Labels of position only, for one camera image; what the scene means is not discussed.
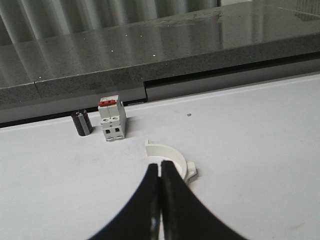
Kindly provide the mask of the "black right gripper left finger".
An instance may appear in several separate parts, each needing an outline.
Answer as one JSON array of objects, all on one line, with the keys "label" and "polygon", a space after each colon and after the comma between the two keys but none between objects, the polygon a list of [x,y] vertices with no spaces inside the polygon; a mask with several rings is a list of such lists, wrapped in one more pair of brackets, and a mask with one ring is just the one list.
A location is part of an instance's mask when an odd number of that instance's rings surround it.
[{"label": "black right gripper left finger", "polygon": [[140,185],[121,211],[92,240],[157,240],[160,230],[158,165],[148,165]]}]

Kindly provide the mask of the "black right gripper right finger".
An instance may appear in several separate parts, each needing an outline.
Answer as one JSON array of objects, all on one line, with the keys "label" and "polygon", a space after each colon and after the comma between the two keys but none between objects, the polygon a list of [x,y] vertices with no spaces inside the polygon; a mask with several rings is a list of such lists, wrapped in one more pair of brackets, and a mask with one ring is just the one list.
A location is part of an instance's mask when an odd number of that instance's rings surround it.
[{"label": "black right gripper right finger", "polygon": [[244,240],[212,214],[182,180],[173,162],[161,162],[161,210],[166,240]]}]

